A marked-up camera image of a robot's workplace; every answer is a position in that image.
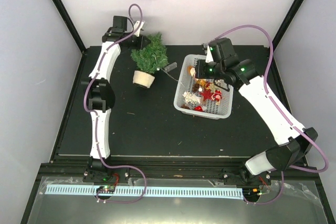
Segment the white basket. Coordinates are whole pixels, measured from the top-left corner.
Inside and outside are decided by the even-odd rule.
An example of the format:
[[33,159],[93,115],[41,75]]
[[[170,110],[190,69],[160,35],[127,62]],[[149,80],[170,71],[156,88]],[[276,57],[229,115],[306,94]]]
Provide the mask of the white basket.
[[231,108],[232,108],[232,98],[233,98],[233,87],[230,87],[230,92],[227,92],[225,90],[221,90],[222,92],[222,100],[220,101],[219,105],[216,105],[215,101],[206,100],[206,111],[200,112],[200,111],[194,111],[193,108],[198,106],[199,104],[192,105],[192,108],[190,110],[181,108],[182,105],[185,104],[183,93],[185,91],[192,93],[193,85],[195,84],[194,78],[190,76],[190,74],[187,73],[187,67],[188,66],[196,66],[197,61],[200,59],[205,59],[205,56],[203,55],[188,55],[184,58],[184,62],[181,69],[181,74],[179,78],[179,83],[177,84],[175,98],[174,98],[174,107],[177,110],[180,110],[182,113],[189,114],[189,115],[197,115],[204,118],[210,118],[210,119],[223,119],[227,118],[231,114]]

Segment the white flower pot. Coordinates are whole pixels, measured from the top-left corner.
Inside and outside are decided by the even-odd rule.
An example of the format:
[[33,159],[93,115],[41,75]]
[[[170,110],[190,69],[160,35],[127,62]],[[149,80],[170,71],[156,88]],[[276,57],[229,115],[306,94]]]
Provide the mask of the white flower pot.
[[134,71],[133,83],[138,84],[144,88],[149,88],[152,85],[154,79],[155,77],[149,73],[137,70]]

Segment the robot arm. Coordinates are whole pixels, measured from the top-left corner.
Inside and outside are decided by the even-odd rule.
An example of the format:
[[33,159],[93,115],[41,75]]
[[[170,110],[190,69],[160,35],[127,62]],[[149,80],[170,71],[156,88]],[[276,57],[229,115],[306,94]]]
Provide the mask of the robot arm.
[[[139,25],[140,28],[136,33],[129,39],[124,40],[121,43],[122,46],[141,49],[150,43],[146,37],[140,35],[140,30],[144,22],[140,23],[140,21],[137,21],[133,25],[133,30]],[[92,119],[92,148],[90,157],[93,159],[100,158],[97,151],[96,139],[99,143],[102,158],[108,158],[110,156],[109,118],[116,98],[109,80],[117,57],[121,53],[120,43],[114,43],[127,35],[125,32],[126,29],[127,18],[114,16],[113,27],[110,27],[102,37],[103,43],[101,52],[93,71],[89,75],[90,79],[82,82],[82,84],[87,87],[89,82],[94,79],[86,101]]]
[[269,93],[266,94],[264,78],[256,72],[254,64],[250,60],[240,61],[231,41],[227,38],[212,41],[207,45],[206,53],[206,59],[197,63],[196,78],[223,79],[233,86],[256,109],[277,143],[275,147],[251,157],[245,163],[247,171],[252,175],[258,175],[271,169],[285,170],[305,156],[311,144],[307,143],[294,127],[301,129],[314,141],[317,132],[314,128],[305,129],[269,87]]

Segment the black table surface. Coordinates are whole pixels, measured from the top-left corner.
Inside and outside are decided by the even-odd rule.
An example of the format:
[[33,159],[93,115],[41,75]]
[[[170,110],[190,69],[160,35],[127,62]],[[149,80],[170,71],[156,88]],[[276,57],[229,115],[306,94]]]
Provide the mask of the black table surface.
[[[81,80],[87,78],[101,47],[87,51]],[[235,46],[241,60],[251,59],[259,73],[265,71],[267,48]],[[203,55],[201,46],[167,46],[169,62],[177,62],[171,74],[178,79],[184,57]],[[132,84],[136,70],[130,51],[117,59],[111,74],[116,101],[109,122],[111,156],[250,157],[276,143],[250,103],[234,92],[229,118],[211,120],[176,110],[173,101],[177,82],[163,72],[155,74],[149,89]],[[268,83],[277,94],[272,74]],[[92,146],[91,116],[83,108],[84,87],[78,85],[62,136],[58,155],[88,156]]]

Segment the artificial pine tree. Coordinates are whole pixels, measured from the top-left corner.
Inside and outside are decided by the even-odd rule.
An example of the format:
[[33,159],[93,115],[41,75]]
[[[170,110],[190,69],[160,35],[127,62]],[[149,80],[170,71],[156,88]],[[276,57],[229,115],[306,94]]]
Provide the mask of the artificial pine tree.
[[151,41],[149,45],[141,50],[132,50],[131,57],[136,62],[140,71],[135,71],[133,83],[149,88],[155,77],[156,71],[168,65],[166,47],[162,44],[162,34],[148,35]]

